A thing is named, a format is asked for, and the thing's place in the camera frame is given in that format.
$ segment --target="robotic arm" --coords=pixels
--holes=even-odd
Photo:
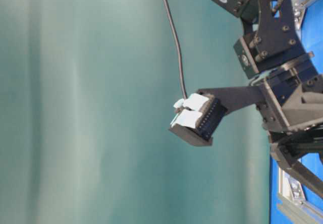
[[[197,90],[176,104],[170,131],[191,145],[210,146],[224,116],[255,104],[271,156],[323,198],[323,182],[298,161],[308,153],[323,160],[323,76],[295,32],[291,0],[212,1],[240,18],[244,35],[234,49],[247,78],[254,80],[246,87]]]

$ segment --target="screw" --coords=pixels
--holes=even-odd
[[[290,30],[290,28],[289,28],[289,26],[283,26],[283,27],[282,27],[282,30],[283,30],[284,32],[286,32],[286,31],[289,31],[289,30]]]
[[[254,38],[254,41],[255,41],[255,43],[256,43],[256,44],[261,43],[261,37],[256,36],[256,37]]]
[[[295,183],[292,183],[292,188],[293,188],[294,190],[296,190],[296,189],[297,189],[297,185],[296,185]]]
[[[313,81],[312,81],[312,80],[308,80],[308,81],[307,81],[307,86],[313,86],[313,84],[314,84],[314,83],[313,83]]]
[[[295,39],[290,39],[288,43],[293,46],[293,45],[296,44],[296,40]]]
[[[294,192],[294,196],[296,197],[296,198],[299,198],[299,193],[298,192]]]
[[[249,66],[249,60],[246,55],[242,55],[241,59],[242,59],[245,66]]]
[[[261,52],[261,56],[262,56],[263,58],[265,58],[267,55],[268,55],[268,52],[267,52],[267,51],[262,51],[262,52]]]
[[[301,12],[299,10],[294,10],[294,16],[299,17],[301,15]]]

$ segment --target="teal backdrop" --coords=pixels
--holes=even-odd
[[[188,92],[246,85],[240,22],[169,2]],[[0,14],[0,223],[268,223],[253,106],[210,148],[168,131],[181,91],[162,0],[0,0]]]

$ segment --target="mounting hole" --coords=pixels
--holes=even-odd
[[[270,7],[271,7],[271,10],[274,9],[275,5],[277,4],[277,1],[271,1],[270,2]],[[273,17],[274,18],[279,18],[281,16],[281,11],[278,10],[275,14],[273,14]]]

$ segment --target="black metal bracket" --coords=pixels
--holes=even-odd
[[[244,35],[234,49],[248,79],[272,70],[252,81],[252,87],[198,90],[219,99],[218,106],[226,109],[212,130],[224,115],[256,104],[262,126],[270,134],[272,157],[323,198],[323,182],[298,161],[315,152],[323,162],[323,75],[318,75],[310,59],[313,54],[305,52],[296,34],[291,0],[212,1],[242,21]],[[208,111],[208,117],[211,115],[212,110]],[[203,138],[198,131],[178,125],[170,130],[192,145],[212,144],[212,139]]]

